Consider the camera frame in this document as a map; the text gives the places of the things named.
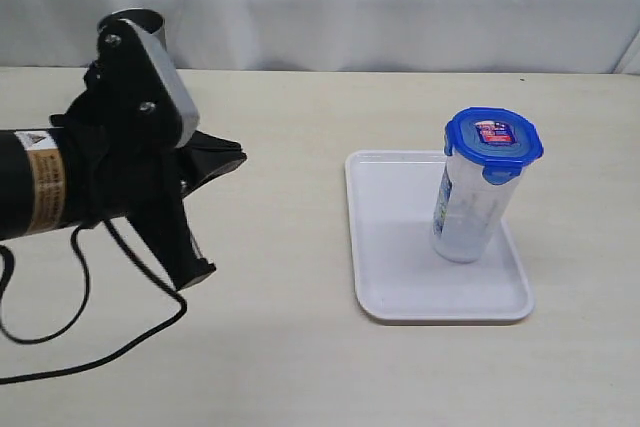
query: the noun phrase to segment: bolt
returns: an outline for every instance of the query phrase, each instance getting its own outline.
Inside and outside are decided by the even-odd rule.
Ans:
[[[143,102],[138,107],[138,110],[142,114],[150,114],[154,110],[156,110],[156,104],[154,102]]]
[[[109,46],[109,47],[117,47],[120,45],[120,43],[122,42],[122,39],[120,38],[119,35],[116,34],[109,34],[104,38],[104,42]]]

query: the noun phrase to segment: label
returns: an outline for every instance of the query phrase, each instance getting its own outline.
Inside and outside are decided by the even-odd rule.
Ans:
[[[444,219],[447,216],[447,205],[449,205],[450,197],[451,180],[449,179],[449,172],[447,172],[447,166],[445,165],[442,181],[440,182],[440,190],[438,191],[438,201],[436,202],[436,208],[433,213],[433,233],[437,237],[442,235],[442,228],[444,227]]]
[[[483,120],[476,122],[476,130],[480,140],[489,145],[513,145],[516,138],[509,124],[496,122],[494,120]]]
[[[64,211],[64,163],[53,137],[46,130],[15,132],[29,157],[33,176],[33,213],[26,234],[57,227]]]

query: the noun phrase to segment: wire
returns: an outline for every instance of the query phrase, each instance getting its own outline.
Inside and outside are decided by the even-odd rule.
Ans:
[[[78,308],[78,311],[75,313],[73,318],[69,321],[69,323],[67,323],[67,325],[62,327],[57,332],[54,332],[53,334],[50,334],[50,335],[45,335],[44,337],[37,337],[34,339],[21,338],[9,332],[9,330],[4,325],[4,322],[2,321],[2,314],[0,313],[0,332],[2,332],[7,339],[20,345],[44,344],[45,342],[49,342],[63,335],[71,327],[73,327],[73,325],[78,321],[78,319],[84,312],[84,309],[87,307],[87,303],[89,302],[89,296],[91,295],[91,275],[89,274],[89,266],[87,265],[87,260],[85,259],[84,254],[82,253],[82,250],[80,250],[80,245],[78,244],[78,234],[80,234],[81,230],[84,230],[84,227],[82,225],[76,227],[73,233],[71,234],[71,248],[73,249],[73,252],[76,254],[76,257],[78,258],[78,260],[80,261],[80,265],[82,267],[82,274],[84,277],[84,296],[82,298],[82,302],[80,303],[80,307]],[[11,281],[11,277],[13,276],[13,272],[15,270],[14,269],[15,258],[13,256],[13,253],[3,245],[0,245],[0,254],[4,259],[4,270],[2,271],[2,277],[0,277],[0,312],[1,312],[2,300],[4,298],[4,294],[7,290],[7,286],[9,285],[9,282]]]
[[[120,233],[118,232],[118,230],[115,228],[115,226],[113,225],[113,223],[111,222],[111,220],[108,217],[103,215],[102,216],[102,221],[105,224],[105,227],[107,228],[107,231],[109,232],[109,234],[111,235],[113,240],[116,242],[116,244],[118,244],[118,246],[122,249],[122,251],[129,258],[129,260],[131,260],[131,262],[133,262],[133,264],[138,268],[138,270],[140,270],[140,272],[142,272],[142,274],[147,279],[149,279],[156,287],[158,287],[160,290],[162,290],[165,294],[167,294],[169,297],[171,297],[173,300],[175,300],[178,303],[178,305],[180,306],[178,312],[176,312],[169,319],[167,319],[164,322],[161,322],[160,324],[156,325],[155,327],[147,330],[146,332],[144,332],[143,334],[139,335],[138,337],[136,337],[135,339],[133,339],[129,343],[125,344],[120,349],[116,350],[115,352],[113,352],[113,353],[111,353],[111,354],[109,354],[109,355],[107,355],[105,357],[102,357],[100,359],[94,360],[92,362],[87,362],[85,364],[80,364],[80,365],[77,365],[75,367],[68,367],[68,368],[64,368],[64,369],[60,369],[60,370],[51,370],[51,371],[47,371],[47,372],[37,372],[37,373],[33,373],[33,374],[17,375],[15,377],[0,378],[0,385],[17,384],[17,383],[21,383],[21,382],[30,382],[30,381],[33,381],[33,380],[51,379],[51,378],[54,378],[54,377],[64,377],[64,376],[67,376],[67,375],[78,374],[78,373],[81,373],[81,372],[86,372],[88,370],[92,370],[92,369],[101,367],[101,366],[103,366],[105,364],[108,364],[109,362],[112,362],[112,361],[122,357],[124,354],[126,354],[127,352],[129,352],[130,350],[132,350],[133,348],[135,348],[136,346],[138,346],[139,344],[141,344],[142,342],[144,342],[148,338],[153,337],[154,335],[158,334],[159,332],[161,332],[161,331],[165,330],[166,328],[172,326],[173,324],[178,322],[182,317],[184,317],[184,315],[187,313],[187,301],[185,300],[185,298],[182,297],[182,295],[180,295],[178,292],[174,291],[171,287],[169,287],[155,273],[153,273],[153,271],[151,269],[149,269],[149,267],[147,267],[142,260],[140,260],[140,258],[135,254],[135,252],[133,252],[133,250],[131,250],[129,245],[127,245],[125,240],[122,238],[122,236],[120,235]],[[71,243],[72,243],[72,247],[73,247],[74,253],[76,254],[78,259],[80,260],[80,263],[83,266],[86,266],[86,260],[85,260],[84,255],[82,254],[82,251],[80,250],[80,247],[79,247],[79,245],[77,243],[77,236],[78,236],[78,233],[80,232],[80,230],[82,230],[81,227],[77,227],[76,230],[74,230],[74,234],[75,235],[72,234]],[[11,252],[11,250],[9,250],[9,248],[7,248],[7,247],[5,247],[3,245],[0,245],[0,256],[2,257],[2,259],[4,261],[4,270],[3,270],[2,277],[0,278],[0,302],[1,302],[2,295],[4,294],[4,291],[7,288],[9,280],[11,279],[11,275],[13,274],[13,270],[14,270],[14,267],[15,267],[15,257],[13,256],[13,253]]]

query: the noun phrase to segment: table surface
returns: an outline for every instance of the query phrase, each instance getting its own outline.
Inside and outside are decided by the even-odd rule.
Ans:
[[[46,127],[82,74],[0,69],[2,127]],[[640,78],[181,75],[201,130],[249,156],[186,202],[219,271],[186,291],[182,322],[121,360],[2,387],[3,426],[640,424]],[[523,114],[545,145],[506,213],[536,309],[513,326],[377,325],[354,296],[344,161],[439,149],[446,121],[471,105]],[[8,242],[18,265],[3,313],[17,333],[48,333],[74,312],[69,235]],[[102,226],[81,240],[94,280],[85,316],[51,344],[0,339],[0,375],[94,359],[174,312]]]

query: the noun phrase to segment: white tray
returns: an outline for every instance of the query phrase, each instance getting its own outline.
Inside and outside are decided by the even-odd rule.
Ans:
[[[534,300],[505,221],[471,264],[449,262],[430,245],[445,158],[369,150],[347,159],[358,302],[384,323],[517,322]]]

